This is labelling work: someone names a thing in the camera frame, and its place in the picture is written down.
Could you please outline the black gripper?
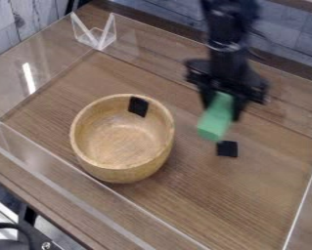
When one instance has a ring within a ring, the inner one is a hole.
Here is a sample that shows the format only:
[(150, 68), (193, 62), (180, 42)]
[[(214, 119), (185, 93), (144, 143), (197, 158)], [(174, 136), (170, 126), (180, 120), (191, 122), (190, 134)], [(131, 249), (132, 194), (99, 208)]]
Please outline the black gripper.
[(213, 102), (217, 91), (233, 95), (233, 122), (249, 102), (265, 103), (269, 83), (250, 67), (246, 42), (209, 47), (209, 58), (187, 59), (183, 66), (185, 81), (197, 87), (203, 108)]

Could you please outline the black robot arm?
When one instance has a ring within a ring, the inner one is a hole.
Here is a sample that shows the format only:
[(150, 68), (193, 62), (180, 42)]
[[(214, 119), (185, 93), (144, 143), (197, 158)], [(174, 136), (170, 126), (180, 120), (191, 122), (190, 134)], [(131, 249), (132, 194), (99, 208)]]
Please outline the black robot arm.
[(209, 107), (215, 93), (231, 100), (231, 121), (239, 119), (249, 102), (265, 103), (269, 83), (253, 70), (247, 61), (247, 33), (258, 19), (256, 0), (199, 0), (206, 20), (207, 59), (189, 59), (185, 80), (199, 92), (203, 107)]

